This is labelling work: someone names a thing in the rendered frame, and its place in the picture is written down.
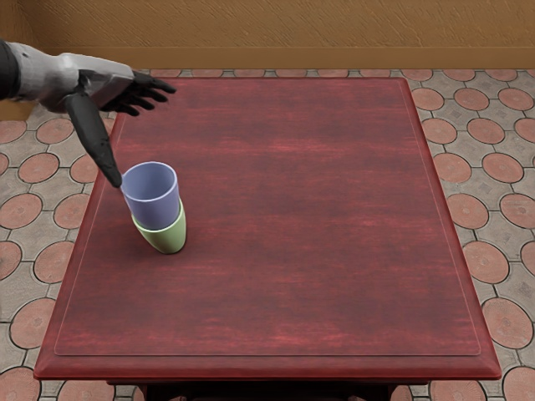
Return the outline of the lavender blue cup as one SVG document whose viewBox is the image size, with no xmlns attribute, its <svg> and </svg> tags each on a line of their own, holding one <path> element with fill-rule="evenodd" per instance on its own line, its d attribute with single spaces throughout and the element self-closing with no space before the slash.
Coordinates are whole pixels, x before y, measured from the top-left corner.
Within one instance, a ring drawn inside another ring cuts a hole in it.
<svg viewBox="0 0 535 401">
<path fill-rule="evenodd" d="M 123 174 L 120 189 L 131 214 L 145 229 L 164 229 L 179 216 L 177 175 L 165 163 L 148 161 L 130 167 Z"/>
</svg>

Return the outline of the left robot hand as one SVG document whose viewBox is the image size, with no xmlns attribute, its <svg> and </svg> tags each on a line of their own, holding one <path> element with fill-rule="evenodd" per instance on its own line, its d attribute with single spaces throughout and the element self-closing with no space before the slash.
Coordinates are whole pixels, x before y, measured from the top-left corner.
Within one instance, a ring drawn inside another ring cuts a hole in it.
<svg viewBox="0 0 535 401">
<path fill-rule="evenodd" d="M 67 114 L 81 145 L 109 183 L 118 188 L 122 175 L 115 162 L 100 113 L 130 116 L 153 110 L 176 89 L 126 64 L 76 53 L 53 56 L 22 43 L 7 42 L 20 67 L 20 90 L 12 101 L 36 102 L 50 112 Z"/>
</svg>

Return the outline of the light green cup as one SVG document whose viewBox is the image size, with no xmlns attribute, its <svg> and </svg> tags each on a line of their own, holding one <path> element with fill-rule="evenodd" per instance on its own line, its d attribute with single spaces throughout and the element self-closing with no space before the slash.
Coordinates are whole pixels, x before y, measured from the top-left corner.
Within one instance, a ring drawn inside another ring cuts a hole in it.
<svg viewBox="0 0 535 401">
<path fill-rule="evenodd" d="M 180 212 L 176 220 L 168 227 L 159 230 L 144 228 L 134 216 L 131 219 L 138 232 L 145 240 L 162 254 L 174 254 L 186 244 L 186 213 L 180 200 Z"/>
</svg>

